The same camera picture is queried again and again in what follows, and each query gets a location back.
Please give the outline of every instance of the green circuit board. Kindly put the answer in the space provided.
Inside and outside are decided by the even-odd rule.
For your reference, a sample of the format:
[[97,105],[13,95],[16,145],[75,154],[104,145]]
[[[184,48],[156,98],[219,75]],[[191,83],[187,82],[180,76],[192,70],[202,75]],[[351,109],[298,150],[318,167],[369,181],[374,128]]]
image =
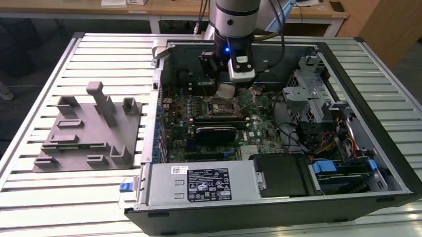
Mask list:
[[196,144],[195,127],[190,124],[190,119],[211,116],[210,104],[214,100],[216,98],[212,96],[191,96],[179,93],[166,101],[167,162],[192,162],[187,157],[198,154],[223,154],[223,160],[242,160],[239,148],[247,145],[255,145],[259,153],[282,153],[283,141],[275,129],[271,114],[274,92],[260,93],[256,88],[242,91],[236,98],[220,102],[227,107],[214,108],[214,113],[222,117],[227,115],[246,118],[247,126],[236,130],[234,141],[219,146]]

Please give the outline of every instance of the sticker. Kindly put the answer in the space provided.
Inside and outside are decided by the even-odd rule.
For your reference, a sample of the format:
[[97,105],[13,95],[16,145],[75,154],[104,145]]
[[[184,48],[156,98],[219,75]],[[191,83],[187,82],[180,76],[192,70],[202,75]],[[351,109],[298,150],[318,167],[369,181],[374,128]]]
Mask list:
[[187,174],[188,167],[187,166],[172,166],[171,174]]
[[190,202],[231,200],[228,169],[188,170],[187,192]]
[[147,11],[128,11],[128,13],[147,14]]

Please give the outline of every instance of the connector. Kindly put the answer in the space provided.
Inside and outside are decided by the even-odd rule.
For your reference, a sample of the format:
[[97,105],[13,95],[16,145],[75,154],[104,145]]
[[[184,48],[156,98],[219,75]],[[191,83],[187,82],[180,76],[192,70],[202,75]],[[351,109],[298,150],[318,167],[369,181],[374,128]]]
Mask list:
[[194,34],[195,35],[198,34],[198,31],[199,31],[199,22],[196,23],[195,28],[194,28]]

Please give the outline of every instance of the motherboard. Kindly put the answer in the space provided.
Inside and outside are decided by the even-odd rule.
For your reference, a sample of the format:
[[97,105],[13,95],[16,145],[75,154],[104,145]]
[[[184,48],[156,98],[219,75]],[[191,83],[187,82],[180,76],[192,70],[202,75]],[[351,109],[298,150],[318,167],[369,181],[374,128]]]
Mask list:
[[167,96],[167,162],[246,160],[256,153],[282,153],[283,141],[272,121],[275,96],[259,85],[230,99],[192,95],[190,89]]

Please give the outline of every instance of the barcode sticker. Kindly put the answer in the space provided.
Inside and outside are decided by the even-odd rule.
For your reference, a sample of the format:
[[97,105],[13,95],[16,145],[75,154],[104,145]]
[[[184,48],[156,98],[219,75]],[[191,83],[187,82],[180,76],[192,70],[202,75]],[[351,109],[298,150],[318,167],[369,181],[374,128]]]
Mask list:
[[172,166],[171,174],[187,174],[188,166]]

